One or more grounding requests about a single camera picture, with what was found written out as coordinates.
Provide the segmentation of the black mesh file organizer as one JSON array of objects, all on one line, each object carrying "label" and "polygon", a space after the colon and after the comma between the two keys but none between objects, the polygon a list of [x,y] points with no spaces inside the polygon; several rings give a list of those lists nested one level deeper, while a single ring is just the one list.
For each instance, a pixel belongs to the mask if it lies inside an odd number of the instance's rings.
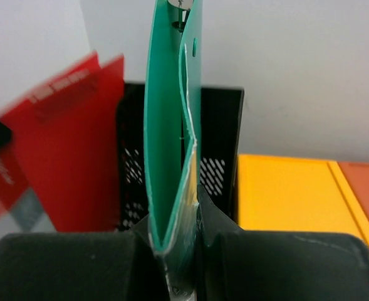
[{"label": "black mesh file organizer", "polygon": [[[120,221],[129,230],[148,213],[144,176],[144,83],[128,82],[116,109]],[[236,218],[237,150],[244,90],[202,87],[200,183],[213,203]]]}]

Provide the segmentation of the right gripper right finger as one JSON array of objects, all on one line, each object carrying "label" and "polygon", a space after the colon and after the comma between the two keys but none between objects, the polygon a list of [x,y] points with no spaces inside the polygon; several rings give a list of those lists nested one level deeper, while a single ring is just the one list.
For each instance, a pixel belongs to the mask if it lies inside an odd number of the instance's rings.
[{"label": "right gripper right finger", "polygon": [[198,186],[197,300],[369,300],[369,247],[346,233],[246,231]]}]

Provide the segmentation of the red folder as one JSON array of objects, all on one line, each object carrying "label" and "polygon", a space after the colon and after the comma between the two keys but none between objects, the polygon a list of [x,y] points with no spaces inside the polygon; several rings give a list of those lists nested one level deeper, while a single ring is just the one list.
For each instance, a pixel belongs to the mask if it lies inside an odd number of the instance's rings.
[{"label": "red folder", "polygon": [[123,56],[91,53],[0,116],[0,230],[111,231],[118,222],[115,111]]}]

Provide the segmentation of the orange yellow drawer cabinet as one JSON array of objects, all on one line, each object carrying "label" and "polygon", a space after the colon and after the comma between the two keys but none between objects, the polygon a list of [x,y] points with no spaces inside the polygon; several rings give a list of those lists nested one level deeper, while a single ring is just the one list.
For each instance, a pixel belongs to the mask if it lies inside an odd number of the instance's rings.
[{"label": "orange yellow drawer cabinet", "polygon": [[237,221],[245,230],[348,233],[369,246],[369,220],[335,161],[241,154]]}]

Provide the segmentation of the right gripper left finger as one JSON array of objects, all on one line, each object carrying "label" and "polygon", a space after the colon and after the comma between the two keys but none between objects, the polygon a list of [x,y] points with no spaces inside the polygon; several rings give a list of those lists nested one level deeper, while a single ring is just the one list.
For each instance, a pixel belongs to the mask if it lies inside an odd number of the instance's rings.
[{"label": "right gripper left finger", "polygon": [[168,300],[147,239],[128,231],[13,233],[0,239],[0,300]]}]

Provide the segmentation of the green folder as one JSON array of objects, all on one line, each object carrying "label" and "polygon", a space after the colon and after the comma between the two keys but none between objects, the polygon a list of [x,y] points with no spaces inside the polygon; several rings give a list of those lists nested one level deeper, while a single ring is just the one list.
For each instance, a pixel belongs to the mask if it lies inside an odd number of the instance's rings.
[{"label": "green folder", "polygon": [[192,280],[201,145],[202,1],[157,1],[144,108],[149,235],[172,285]]}]

